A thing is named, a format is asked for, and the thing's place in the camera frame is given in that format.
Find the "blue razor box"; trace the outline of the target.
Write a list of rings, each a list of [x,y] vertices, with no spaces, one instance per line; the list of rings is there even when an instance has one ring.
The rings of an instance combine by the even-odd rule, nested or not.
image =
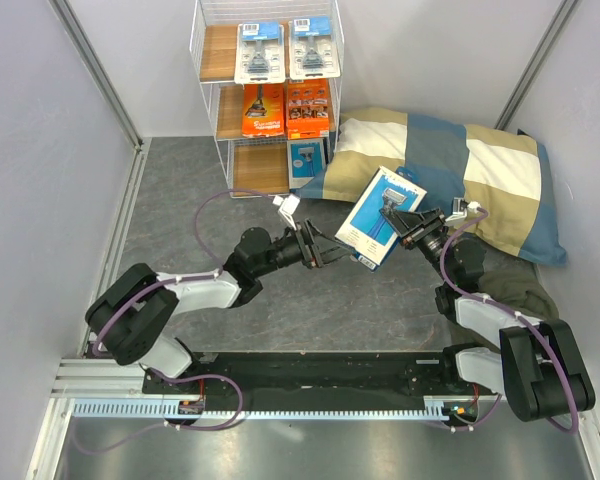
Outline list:
[[[287,143],[289,188],[296,190],[326,168],[323,138],[291,140]]]
[[[425,189],[407,177],[379,167],[337,230],[335,238],[351,247],[356,260],[374,271],[398,242],[398,234],[385,215],[414,212],[426,195]]]

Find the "clear blister razor pack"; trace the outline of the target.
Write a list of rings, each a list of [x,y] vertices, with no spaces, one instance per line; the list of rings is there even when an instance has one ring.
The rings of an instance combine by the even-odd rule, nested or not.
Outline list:
[[[292,81],[338,78],[341,75],[331,20],[300,17],[289,22],[289,77]]]
[[[234,82],[281,84],[286,79],[284,27],[276,22],[246,22],[237,27]]]

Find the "orange Gillette Fusion box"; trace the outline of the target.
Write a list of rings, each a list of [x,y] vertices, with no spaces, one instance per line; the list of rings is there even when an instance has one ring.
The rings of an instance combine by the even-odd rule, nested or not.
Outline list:
[[[243,89],[241,133],[247,138],[276,137],[285,133],[282,84],[248,84]]]

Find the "orange razor box back-side up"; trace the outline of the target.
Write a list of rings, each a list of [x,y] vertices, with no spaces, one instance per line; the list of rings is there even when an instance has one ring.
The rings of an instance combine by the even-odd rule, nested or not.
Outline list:
[[[286,133],[289,140],[326,137],[330,131],[326,79],[289,81],[286,85]]]

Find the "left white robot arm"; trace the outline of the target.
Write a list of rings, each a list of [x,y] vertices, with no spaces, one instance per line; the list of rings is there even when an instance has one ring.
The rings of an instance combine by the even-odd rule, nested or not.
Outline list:
[[[239,308],[263,289],[260,278],[301,264],[322,268],[353,254],[311,221],[287,227],[273,239],[261,227],[243,232],[221,268],[197,274],[158,273],[145,263],[130,267],[87,309],[85,322],[120,366],[138,363],[164,376],[178,393],[199,382],[193,354],[163,330],[172,317],[206,309]]]

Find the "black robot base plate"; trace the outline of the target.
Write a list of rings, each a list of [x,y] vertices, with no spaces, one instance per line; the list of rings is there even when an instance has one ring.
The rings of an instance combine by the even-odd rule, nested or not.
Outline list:
[[[450,370],[441,352],[220,352],[194,355],[187,376],[235,381],[244,408],[415,409],[426,397],[473,399],[491,391]]]

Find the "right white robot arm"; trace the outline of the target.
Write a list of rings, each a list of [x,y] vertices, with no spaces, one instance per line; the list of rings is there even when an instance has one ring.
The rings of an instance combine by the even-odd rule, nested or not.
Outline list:
[[[495,300],[479,289],[485,251],[465,230],[488,216],[475,206],[475,218],[455,232],[439,209],[406,212],[383,207],[380,213],[407,250],[418,249],[443,280],[436,305],[451,322],[478,334],[479,346],[451,350],[452,360],[438,368],[447,392],[463,392],[472,383],[505,396],[515,416],[545,419],[574,434],[582,412],[596,395],[571,327],[563,320],[543,320]]]

